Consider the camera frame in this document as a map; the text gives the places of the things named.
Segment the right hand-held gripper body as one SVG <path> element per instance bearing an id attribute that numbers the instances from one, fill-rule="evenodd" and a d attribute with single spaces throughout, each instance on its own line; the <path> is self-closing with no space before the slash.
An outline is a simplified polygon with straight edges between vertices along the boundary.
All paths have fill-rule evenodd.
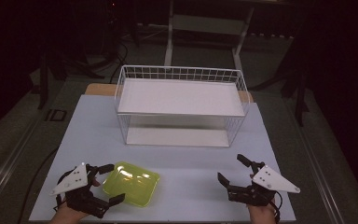
<path id="1" fill-rule="evenodd" d="M 244 164 L 254 172 L 252 183 L 248 187 L 233 186 L 227 181 L 227 195 L 232 202 L 253 206 L 267 206 L 279 191 L 299 193 L 296 186 L 264 162 L 249 161 Z"/>

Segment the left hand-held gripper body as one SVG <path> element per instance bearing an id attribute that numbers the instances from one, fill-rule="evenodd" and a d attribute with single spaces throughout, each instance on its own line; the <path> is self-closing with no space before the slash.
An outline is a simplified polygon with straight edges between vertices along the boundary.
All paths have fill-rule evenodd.
<path id="1" fill-rule="evenodd" d="M 64 173 L 50 193 L 56 197 L 57 205 L 54 209 L 57 210 L 63 201 L 66 201 L 74 210 L 102 218 L 110 206 L 108 202 L 96 198 L 90 191 L 95 176 L 98 175 L 98 167 L 100 166 L 91 166 L 82 162 L 73 170 Z"/>

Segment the yellow-green plastic plate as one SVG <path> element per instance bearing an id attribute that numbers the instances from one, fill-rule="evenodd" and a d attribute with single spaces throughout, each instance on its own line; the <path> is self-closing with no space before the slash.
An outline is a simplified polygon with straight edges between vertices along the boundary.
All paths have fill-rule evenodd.
<path id="1" fill-rule="evenodd" d="M 125 203 L 146 207 L 152 199 L 159 180 L 158 173 L 119 161 L 104 180 L 103 191 L 111 197 L 124 194 Z"/>

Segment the white wire shelf rack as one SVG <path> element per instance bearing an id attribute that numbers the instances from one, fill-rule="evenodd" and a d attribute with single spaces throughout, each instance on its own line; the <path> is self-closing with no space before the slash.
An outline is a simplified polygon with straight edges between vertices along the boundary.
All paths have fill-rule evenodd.
<path id="1" fill-rule="evenodd" d="M 115 92 L 128 145 L 230 147 L 251 103 L 242 71 L 124 65 Z"/>

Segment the person's right hand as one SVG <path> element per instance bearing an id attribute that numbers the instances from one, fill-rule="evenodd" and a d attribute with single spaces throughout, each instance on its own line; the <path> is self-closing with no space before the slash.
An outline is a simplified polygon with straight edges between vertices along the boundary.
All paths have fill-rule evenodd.
<path id="1" fill-rule="evenodd" d="M 266 206 L 247 205 L 252 224 L 276 224 L 274 201 Z"/>

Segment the person's left hand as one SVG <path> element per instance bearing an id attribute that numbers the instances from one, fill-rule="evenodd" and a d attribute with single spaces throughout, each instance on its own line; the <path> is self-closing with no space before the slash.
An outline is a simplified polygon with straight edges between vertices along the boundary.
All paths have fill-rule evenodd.
<path id="1" fill-rule="evenodd" d="M 55 215 L 48 224 L 78 224 L 89 214 L 74 210 L 67 205 L 66 201 L 58 207 Z"/>

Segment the black floor box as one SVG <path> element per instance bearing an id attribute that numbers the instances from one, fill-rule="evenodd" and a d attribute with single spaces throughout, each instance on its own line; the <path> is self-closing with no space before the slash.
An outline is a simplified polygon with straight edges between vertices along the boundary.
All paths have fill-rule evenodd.
<path id="1" fill-rule="evenodd" d="M 65 121 L 66 110 L 50 109 L 45 117 L 45 121 Z"/>

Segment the black stand leg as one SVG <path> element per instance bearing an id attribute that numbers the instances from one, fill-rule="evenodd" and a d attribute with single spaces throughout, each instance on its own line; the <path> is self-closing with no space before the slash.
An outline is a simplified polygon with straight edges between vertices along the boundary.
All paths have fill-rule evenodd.
<path id="1" fill-rule="evenodd" d="M 308 72 L 304 71 L 298 78 L 295 118 L 300 127 L 303 126 L 303 111 L 305 106 L 305 91 Z"/>

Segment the metal floor rail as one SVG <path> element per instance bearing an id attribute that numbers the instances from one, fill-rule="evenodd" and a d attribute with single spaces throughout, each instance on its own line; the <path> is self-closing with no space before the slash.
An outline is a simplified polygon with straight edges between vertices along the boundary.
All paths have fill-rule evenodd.
<path id="1" fill-rule="evenodd" d="M 319 191 L 319 194 L 324 203 L 324 208 L 327 212 L 327 215 L 330 219 L 331 224 L 345 224 L 344 218 L 341 215 L 339 208 L 337 206 L 337 201 L 332 194 L 332 190 L 326 180 L 326 177 L 323 173 L 320 163 L 317 160 L 316 155 L 314 154 L 313 148 L 310 144 L 310 140 L 307 137 L 303 128 L 299 125 L 295 117 L 295 110 L 292 108 L 292 105 L 288 102 L 285 102 L 286 109 L 290 114 L 291 120 L 296 126 L 296 131 L 299 134 L 302 146 L 307 155 L 307 161 L 309 164 L 312 177 L 316 184 L 316 187 Z"/>
<path id="2" fill-rule="evenodd" d="M 34 130 L 37 128 L 39 121 L 31 122 L 25 129 L 24 133 L 19 137 L 19 140 L 16 142 L 16 145 L 10 150 L 8 157 L 0 166 L 0 193 L 7 184 L 7 181 L 12 176 L 12 173 L 19 162 L 21 154 L 25 146 L 27 145 L 30 137 L 34 133 Z"/>

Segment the white metal stand frame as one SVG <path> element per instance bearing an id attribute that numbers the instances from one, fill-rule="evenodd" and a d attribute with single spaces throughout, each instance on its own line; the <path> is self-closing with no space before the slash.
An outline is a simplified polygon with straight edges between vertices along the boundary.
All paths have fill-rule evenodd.
<path id="1" fill-rule="evenodd" d="M 173 31 L 180 30 L 221 35 L 236 35 L 239 38 L 239 41 L 237 46 L 232 48 L 231 53 L 235 68 L 242 71 L 240 53 L 245 37 L 247 36 L 254 11 L 255 8 L 250 7 L 245 13 L 245 19 L 243 21 L 182 15 L 174 13 L 174 0 L 170 0 L 168 42 L 165 52 L 164 65 L 172 65 Z"/>

